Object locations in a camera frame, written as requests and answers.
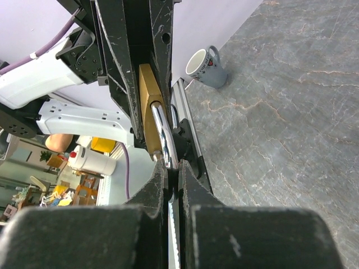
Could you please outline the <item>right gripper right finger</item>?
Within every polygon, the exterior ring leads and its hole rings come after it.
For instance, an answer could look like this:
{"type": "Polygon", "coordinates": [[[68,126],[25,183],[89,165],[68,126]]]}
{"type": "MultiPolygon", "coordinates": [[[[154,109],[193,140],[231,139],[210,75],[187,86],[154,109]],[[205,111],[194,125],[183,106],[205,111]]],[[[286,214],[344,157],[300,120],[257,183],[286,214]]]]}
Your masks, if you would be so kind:
{"type": "Polygon", "coordinates": [[[182,268],[343,268],[326,222],[305,208],[227,206],[179,165],[182,268]]]}

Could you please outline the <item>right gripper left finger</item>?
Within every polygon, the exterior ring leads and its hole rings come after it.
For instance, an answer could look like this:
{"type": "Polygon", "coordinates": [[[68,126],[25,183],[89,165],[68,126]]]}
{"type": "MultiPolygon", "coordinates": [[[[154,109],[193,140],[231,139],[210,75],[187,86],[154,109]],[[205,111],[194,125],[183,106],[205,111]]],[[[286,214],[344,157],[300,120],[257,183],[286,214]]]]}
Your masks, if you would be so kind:
{"type": "Polygon", "coordinates": [[[32,207],[1,233],[2,268],[167,268],[168,173],[117,206],[32,207]]]}

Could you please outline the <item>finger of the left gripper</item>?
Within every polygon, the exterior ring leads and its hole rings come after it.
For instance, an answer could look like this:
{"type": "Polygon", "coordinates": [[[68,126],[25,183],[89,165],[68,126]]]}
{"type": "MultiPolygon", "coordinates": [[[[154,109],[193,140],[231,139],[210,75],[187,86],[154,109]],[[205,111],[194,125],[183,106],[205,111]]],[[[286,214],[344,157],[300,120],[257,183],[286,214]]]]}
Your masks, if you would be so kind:
{"type": "Polygon", "coordinates": [[[60,1],[78,25],[57,53],[85,84],[108,86],[112,100],[130,117],[137,140],[144,133],[140,113],[138,67],[129,37],[130,14],[141,10],[136,1],[60,1]]]}
{"type": "Polygon", "coordinates": [[[173,127],[171,112],[173,7],[173,1],[149,2],[155,74],[170,127],[173,127]]]}

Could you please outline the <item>large brass padlock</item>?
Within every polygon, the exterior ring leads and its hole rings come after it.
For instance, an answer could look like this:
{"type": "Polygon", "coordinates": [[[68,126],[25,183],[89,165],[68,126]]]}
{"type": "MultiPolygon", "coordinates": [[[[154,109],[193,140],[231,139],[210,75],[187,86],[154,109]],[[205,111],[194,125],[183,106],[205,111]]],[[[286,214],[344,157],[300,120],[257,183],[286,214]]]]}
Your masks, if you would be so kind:
{"type": "Polygon", "coordinates": [[[142,125],[148,153],[161,153],[167,169],[177,170],[179,161],[159,85],[149,64],[139,65],[142,125]]]}

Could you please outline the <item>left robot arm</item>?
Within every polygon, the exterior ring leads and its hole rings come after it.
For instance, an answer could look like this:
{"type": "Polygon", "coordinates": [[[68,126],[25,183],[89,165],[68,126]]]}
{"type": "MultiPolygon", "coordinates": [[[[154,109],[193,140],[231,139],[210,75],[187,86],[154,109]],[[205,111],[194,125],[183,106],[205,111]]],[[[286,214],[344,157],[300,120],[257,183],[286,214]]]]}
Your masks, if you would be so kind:
{"type": "Polygon", "coordinates": [[[61,1],[71,14],[44,48],[1,63],[1,127],[13,136],[69,133],[143,149],[172,141],[174,1],[61,1]],[[55,97],[105,86],[114,109],[55,97]]]}

